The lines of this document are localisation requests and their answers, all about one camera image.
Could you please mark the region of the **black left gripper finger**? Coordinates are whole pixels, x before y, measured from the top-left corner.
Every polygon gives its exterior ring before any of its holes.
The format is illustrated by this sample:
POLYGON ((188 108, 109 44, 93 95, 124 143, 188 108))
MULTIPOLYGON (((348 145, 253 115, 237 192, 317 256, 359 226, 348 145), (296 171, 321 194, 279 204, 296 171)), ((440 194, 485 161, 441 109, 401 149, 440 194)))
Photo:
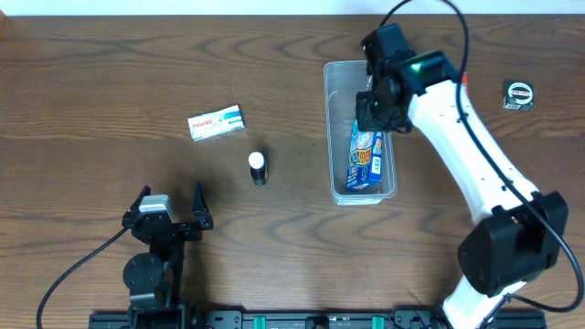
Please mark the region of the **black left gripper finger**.
POLYGON ((149 186, 144 186, 142 191, 140 192, 139 196, 133 201, 131 206, 128 209, 129 214, 136 214, 139 212, 139 207, 146 196, 151 195, 151 188, 149 186))
POLYGON ((200 182, 196 183, 190 213, 197 222, 210 221, 210 210, 208 209, 207 202, 203 196, 202 185, 200 182))

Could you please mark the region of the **blue Kool Fever box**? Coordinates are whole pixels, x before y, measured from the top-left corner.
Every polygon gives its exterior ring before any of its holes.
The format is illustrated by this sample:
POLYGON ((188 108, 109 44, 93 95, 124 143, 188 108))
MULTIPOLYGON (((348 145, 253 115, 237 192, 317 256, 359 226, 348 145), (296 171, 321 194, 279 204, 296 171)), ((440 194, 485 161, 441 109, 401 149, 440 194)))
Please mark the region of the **blue Kool Fever box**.
POLYGON ((354 120, 349 146, 346 188, 359 191, 381 182, 383 132, 361 132, 354 120))

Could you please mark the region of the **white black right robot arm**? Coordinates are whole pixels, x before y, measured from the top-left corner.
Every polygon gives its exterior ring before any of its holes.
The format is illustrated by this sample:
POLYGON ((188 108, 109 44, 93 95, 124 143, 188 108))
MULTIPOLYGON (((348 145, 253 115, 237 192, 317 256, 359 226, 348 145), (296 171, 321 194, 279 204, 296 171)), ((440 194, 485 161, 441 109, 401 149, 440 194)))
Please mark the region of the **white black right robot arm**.
POLYGON ((479 328, 557 263, 567 203, 558 192, 541 194, 509 161, 441 51, 416 54, 397 24, 372 31, 361 47, 372 87, 356 95, 358 129, 418 128, 470 209, 474 228, 457 250, 463 276, 441 308, 450 327, 479 328))

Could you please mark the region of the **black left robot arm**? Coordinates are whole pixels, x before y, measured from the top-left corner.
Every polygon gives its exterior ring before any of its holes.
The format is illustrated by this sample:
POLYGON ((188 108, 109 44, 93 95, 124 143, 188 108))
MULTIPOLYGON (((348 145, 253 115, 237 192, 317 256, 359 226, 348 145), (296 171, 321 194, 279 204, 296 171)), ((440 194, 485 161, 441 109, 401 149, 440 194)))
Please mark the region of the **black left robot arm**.
POLYGON ((145 186, 122 217, 122 226, 149 247, 126 263, 122 278, 129 289, 131 329, 203 328, 204 321, 193 306, 179 300, 185 260, 185 244, 200 241, 202 232, 213 228, 213 218, 196 184, 190 222, 175 222, 167 195, 153 195, 145 186))

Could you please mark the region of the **clear plastic container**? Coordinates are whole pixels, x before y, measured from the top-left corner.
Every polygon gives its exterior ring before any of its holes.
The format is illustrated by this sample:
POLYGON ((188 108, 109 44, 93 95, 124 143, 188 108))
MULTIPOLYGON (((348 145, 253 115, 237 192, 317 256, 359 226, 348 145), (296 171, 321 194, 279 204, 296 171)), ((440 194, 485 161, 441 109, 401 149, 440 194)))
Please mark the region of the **clear plastic container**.
POLYGON ((329 62, 324 66, 324 99, 327 125, 330 188, 338 206, 375 205, 397 193, 397 179, 389 133, 383 135, 381 182, 360 191, 346 188, 350 142, 356 118, 356 94, 371 89, 364 60, 329 62))

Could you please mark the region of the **black bottle white cap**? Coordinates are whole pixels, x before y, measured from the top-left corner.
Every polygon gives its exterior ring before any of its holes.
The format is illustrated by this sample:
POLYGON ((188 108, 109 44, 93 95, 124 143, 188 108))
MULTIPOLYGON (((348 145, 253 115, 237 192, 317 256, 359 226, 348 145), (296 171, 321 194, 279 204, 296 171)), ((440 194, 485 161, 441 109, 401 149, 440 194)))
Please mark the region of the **black bottle white cap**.
POLYGON ((253 152, 249 155, 250 176, 256 186, 265 186, 268 180, 268 166, 264 154, 253 152))

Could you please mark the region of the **white green Panadol box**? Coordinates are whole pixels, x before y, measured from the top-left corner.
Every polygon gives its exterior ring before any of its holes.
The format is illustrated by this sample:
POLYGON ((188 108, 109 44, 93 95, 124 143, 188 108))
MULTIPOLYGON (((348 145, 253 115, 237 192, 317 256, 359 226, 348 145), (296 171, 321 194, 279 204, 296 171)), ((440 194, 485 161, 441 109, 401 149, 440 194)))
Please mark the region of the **white green Panadol box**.
POLYGON ((239 105, 191 117, 187 123, 195 142, 245 128, 239 105))

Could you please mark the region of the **dark green small box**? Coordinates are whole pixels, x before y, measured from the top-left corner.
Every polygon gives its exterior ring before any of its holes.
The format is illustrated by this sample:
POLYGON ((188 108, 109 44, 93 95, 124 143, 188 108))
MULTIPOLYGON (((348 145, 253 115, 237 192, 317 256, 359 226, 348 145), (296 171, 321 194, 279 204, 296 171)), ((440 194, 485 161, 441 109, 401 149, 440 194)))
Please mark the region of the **dark green small box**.
POLYGON ((503 108, 532 111, 535 107, 534 84, 520 80, 506 80, 503 85, 503 108))

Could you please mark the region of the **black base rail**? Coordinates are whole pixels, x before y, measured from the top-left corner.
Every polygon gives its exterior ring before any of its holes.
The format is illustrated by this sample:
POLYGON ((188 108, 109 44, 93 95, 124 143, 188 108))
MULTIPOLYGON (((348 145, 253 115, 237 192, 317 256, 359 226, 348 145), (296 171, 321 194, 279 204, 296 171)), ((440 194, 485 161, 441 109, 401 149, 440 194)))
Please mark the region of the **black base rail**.
POLYGON ((447 320, 432 310, 397 309, 390 313, 243 313, 213 311, 192 320, 169 315, 96 313, 90 329, 204 328, 204 329, 437 329, 449 328, 447 320))

